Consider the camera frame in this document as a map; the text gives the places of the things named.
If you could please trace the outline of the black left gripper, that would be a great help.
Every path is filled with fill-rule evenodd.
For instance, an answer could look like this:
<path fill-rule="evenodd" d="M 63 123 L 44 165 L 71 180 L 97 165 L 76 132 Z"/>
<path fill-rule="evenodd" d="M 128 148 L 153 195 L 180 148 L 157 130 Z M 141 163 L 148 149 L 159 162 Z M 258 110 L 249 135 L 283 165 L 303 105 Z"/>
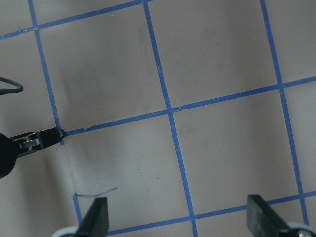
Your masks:
<path fill-rule="evenodd" d="M 7 176 L 14 168 L 18 157 L 33 152 L 33 147 L 39 146 L 40 150 L 53 146 L 62 141 L 62 130 L 57 127 L 33 133 L 6 137 L 0 134 L 0 178 Z"/>

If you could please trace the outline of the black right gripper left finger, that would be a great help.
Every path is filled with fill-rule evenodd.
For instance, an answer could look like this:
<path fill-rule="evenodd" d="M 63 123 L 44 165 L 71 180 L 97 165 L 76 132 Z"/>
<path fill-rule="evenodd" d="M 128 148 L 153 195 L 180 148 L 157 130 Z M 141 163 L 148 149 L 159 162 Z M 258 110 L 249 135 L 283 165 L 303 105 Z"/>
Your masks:
<path fill-rule="evenodd" d="M 109 231 L 108 202 L 96 198 L 75 232 L 76 237 L 106 237 Z"/>

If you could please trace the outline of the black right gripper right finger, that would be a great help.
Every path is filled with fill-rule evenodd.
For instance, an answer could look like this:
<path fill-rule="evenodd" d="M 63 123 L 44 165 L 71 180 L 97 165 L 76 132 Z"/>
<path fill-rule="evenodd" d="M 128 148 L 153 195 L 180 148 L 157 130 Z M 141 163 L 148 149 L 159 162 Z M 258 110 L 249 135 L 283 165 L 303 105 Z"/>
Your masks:
<path fill-rule="evenodd" d="M 260 195 L 247 196 L 246 224 L 253 237 L 288 237 L 289 225 Z"/>

